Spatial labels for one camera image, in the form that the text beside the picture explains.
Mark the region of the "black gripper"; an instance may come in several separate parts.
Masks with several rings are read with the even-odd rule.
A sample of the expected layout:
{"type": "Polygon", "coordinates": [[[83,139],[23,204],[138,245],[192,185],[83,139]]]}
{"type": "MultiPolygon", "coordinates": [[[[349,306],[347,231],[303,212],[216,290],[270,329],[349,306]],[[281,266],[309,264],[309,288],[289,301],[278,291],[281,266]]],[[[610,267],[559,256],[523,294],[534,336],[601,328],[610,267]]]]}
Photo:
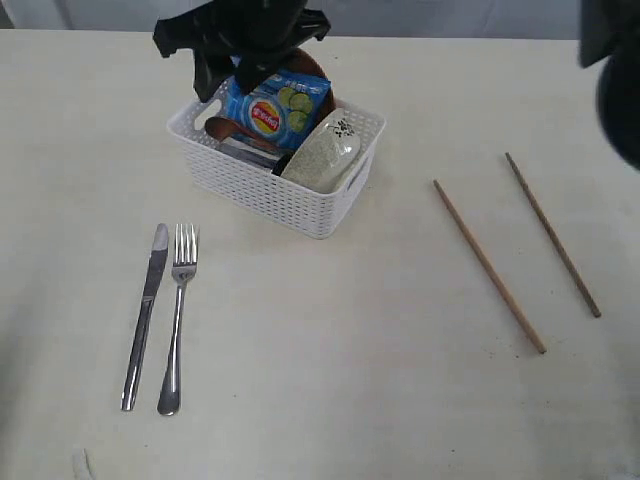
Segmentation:
{"type": "Polygon", "coordinates": [[[240,57],[234,79],[243,94],[251,93],[275,72],[271,60],[314,38],[324,39],[331,23],[305,1],[209,1],[178,16],[156,22],[153,40],[168,58],[189,50],[194,59],[194,91],[208,102],[233,75],[233,57],[240,57]]]}

